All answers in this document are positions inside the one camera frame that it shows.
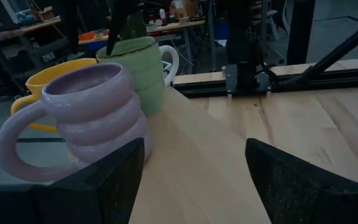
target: mug rim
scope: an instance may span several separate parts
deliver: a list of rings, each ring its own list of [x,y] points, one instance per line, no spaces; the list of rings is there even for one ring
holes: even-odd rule
[[[75,74],[76,72],[80,72],[82,70],[87,70],[87,69],[90,69],[90,67],[111,67],[111,66],[115,66],[115,67],[118,67],[119,71],[117,72],[117,74],[115,74],[113,77],[111,77],[110,79],[106,80],[105,82],[102,82],[102,83],[99,83],[95,86],[92,86],[90,88],[87,88],[85,90],[80,90],[80,91],[75,91],[73,93],[65,93],[65,94],[51,94],[49,92],[47,92],[48,88],[50,88],[51,85],[55,84],[56,81],[62,79],[62,78],[65,78],[65,77],[68,77],[70,75],[73,75]],[[124,70],[124,67],[119,64],[119,63],[116,63],[116,62],[109,62],[109,63],[97,63],[97,64],[94,64],[94,65],[88,65],[88,66],[85,66],[85,67],[82,67],[82,68],[79,68],[79,69],[76,69],[72,72],[67,72],[67,73],[64,73],[63,75],[60,75],[58,76],[57,78],[54,78],[52,81],[48,82],[43,88],[42,88],[42,94],[43,95],[47,95],[49,97],[59,97],[59,96],[72,96],[72,95],[75,95],[75,94],[79,94],[79,93],[82,93],[84,91],[88,91],[88,90],[93,90],[95,89],[96,87],[100,86],[100,85],[103,85],[105,84],[106,82],[110,82],[111,80],[114,80],[114,78],[118,77],[122,71]]]
[[[104,46],[102,47],[101,49],[99,49],[96,53],[96,56],[99,57],[99,58],[111,58],[111,57],[121,57],[121,56],[124,56],[124,55],[127,55],[127,54],[132,54],[134,52],[138,52],[138,51],[141,51],[141,50],[145,50],[151,46],[153,46],[154,44],[157,43],[157,40],[151,36],[144,36],[144,37],[138,37],[138,38],[135,38],[135,39],[128,39],[128,40],[120,40],[119,42],[120,43],[125,43],[125,42],[130,42],[130,41],[134,41],[134,40],[139,40],[139,39],[150,39],[150,40],[153,40],[153,42],[150,44],[150,45],[147,45],[145,47],[141,47],[137,50],[133,50],[133,51],[130,51],[130,52],[126,52],[126,53],[122,53],[122,54],[116,54],[116,55],[98,55],[98,52],[100,52],[102,49],[106,49],[107,46]]]
[[[66,73],[60,74],[58,77],[56,77],[56,78],[54,78],[54,79],[52,79],[52,80],[50,80],[49,82],[44,83],[44,84],[36,84],[36,85],[33,85],[33,84],[30,84],[29,82],[31,82],[33,79],[37,78],[39,75],[42,75],[42,74],[45,73],[45,72],[51,71],[51,70],[53,70],[54,68],[57,68],[57,67],[59,67],[59,66],[66,65],[66,64],[69,64],[69,63],[78,62],[78,61],[92,60],[92,59],[94,59],[94,58],[79,58],[79,59],[76,59],[76,60],[71,60],[71,61],[68,61],[68,62],[63,62],[63,63],[60,63],[60,64],[58,64],[58,65],[54,65],[54,66],[45,68],[45,69],[43,69],[43,70],[41,70],[41,71],[35,73],[34,75],[30,76],[30,77],[27,79],[27,81],[25,81],[25,85],[26,85],[26,86],[27,86],[27,85],[29,85],[29,86],[34,86],[34,87],[46,86],[46,85],[48,85],[50,82],[52,82],[54,79],[56,79],[56,78],[58,78],[58,77],[60,77],[60,76],[62,76],[62,75],[65,75],[66,73],[70,73],[70,72],[66,72]]]

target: mug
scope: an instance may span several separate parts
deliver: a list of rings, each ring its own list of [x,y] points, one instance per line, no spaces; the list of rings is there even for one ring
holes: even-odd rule
[[[64,178],[136,138],[144,138],[145,160],[152,136],[130,73],[117,63],[90,65],[61,75],[41,91],[41,99],[18,111],[0,128],[0,165],[23,180],[46,182]],[[20,133],[46,115],[78,159],[56,167],[37,167],[16,152]]]
[[[172,56],[173,66],[164,78],[161,56],[166,52]],[[97,51],[96,59],[99,63],[117,62],[128,69],[146,116],[161,109],[164,88],[171,84],[179,68],[178,52],[168,45],[159,47],[149,36],[119,41],[111,55],[106,55],[106,47],[103,47]]]
[[[97,61],[94,58],[81,58],[46,68],[31,76],[25,83],[26,87],[30,90],[31,95],[19,98],[13,102],[11,106],[11,115],[16,114],[22,106],[39,101],[41,99],[42,88],[54,78],[57,78],[64,73],[72,72],[78,68],[94,65],[96,63]],[[53,133],[57,132],[54,126],[45,124],[31,123],[30,128]]]

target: green mug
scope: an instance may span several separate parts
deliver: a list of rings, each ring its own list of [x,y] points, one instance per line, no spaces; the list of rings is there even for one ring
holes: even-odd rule
[[[172,56],[173,63],[164,78],[161,56],[166,52]],[[108,56],[106,47],[103,47],[97,51],[96,59],[99,63],[120,63],[132,74],[134,90],[146,116],[161,109],[164,88],[171,84],[179,68],[178,52],[168,45],[159,47],[158,42],[149,36],[119,41]]]

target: wooden table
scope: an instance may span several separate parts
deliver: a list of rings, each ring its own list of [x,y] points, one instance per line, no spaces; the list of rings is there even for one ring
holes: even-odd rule
[[[17,30],[3,31],[3,32],[0,32],[0,39],[20,37],[20,36],[25,35],[26,33],[32,32],[34,30],[55,25],[55,24],[59,23],[60,21],[61,21],[60,16],[57,16],[53,19],[49,19],[45,22],[41,22],[41,23],[38,23],[38,24],[35,24],[32,26],[22,27]]]
[[[247,138],[358,182],[358,88],[193,100],[167,88],[148,122],[154,149],[130,223],[270,223],[247,168]]]
[[[155,32],[164,32],[164,31],[170,31],[170,30],[181,30],[181,29],[186,29],[189,27],[193,27],[193,26],[199,26],[204,24],[205,21],[198,21],[198,22],[188,22],[185,24],[179,24],[178,22],[174,22],[171,24],[168,24],[166,26],[157,26],[155,29],[152,30],[147,30],[148,34],[152,34]],[[98,39],[91,39],[91,40],[80,40],[78,42],[78,44],[89,44],[89,43],[93,43],[93,42],[99,42],[99,41],[107,41],[109,39],[108,35],[104,35],[102,38],[98,38]]]

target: lavender ribbed mug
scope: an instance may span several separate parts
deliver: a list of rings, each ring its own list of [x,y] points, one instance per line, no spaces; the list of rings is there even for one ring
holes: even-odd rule
[[[35,120],[52,115],[56,129],[78,159],[63,166],[36,167],[16,152],[20,133]],[[133,91],[130,73],[118,63],[80,68],[52,80],[42,97],[12,115],[0,129],[0,165],[23,180],[46,182],[64,178],[96,162],[135,138],[144,138],[145,159],[151,132]]]

